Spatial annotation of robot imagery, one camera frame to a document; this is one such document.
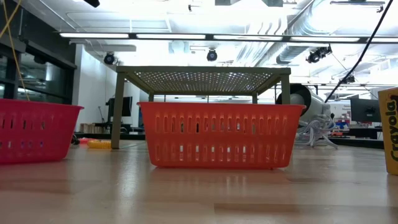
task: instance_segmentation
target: crayola box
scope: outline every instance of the crayola box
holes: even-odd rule
[[[398,88],[379,91],[387,172],[398,175]]]

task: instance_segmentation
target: plastic basket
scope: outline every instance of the plastic basket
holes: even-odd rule
[[[0,100],[0,164],[63,159],[81,109],[53,103]]]
[[[301,105],[139,103],[150,161],[162,167],[286,167]]]

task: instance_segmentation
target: ceiling light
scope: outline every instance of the ceiling light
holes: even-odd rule
[[[391,38],[391,37],[375,37],[372,39],[372,42],[391,42],[391,43],[398,43],[398,38]]]
[[[206,38],[203,34],[137,34],[138,39],[195,39]]]
[[[302,37],[291,37],[291,41],[297,42],[357,42],[359,41],[358,37],[311,37],[311,36],[302,36]]]
[[[257,36],[257,35],[215,35],[216,40],[269,40],[279,41],[282,40],[280,36]]]
[[[129,38],[129,34],[93,34],[93,33],[61,33],[62,37],[68,38],[84,38],[84,39],[102,39],[102,38],[109,38],[109,39],[123,39]]]

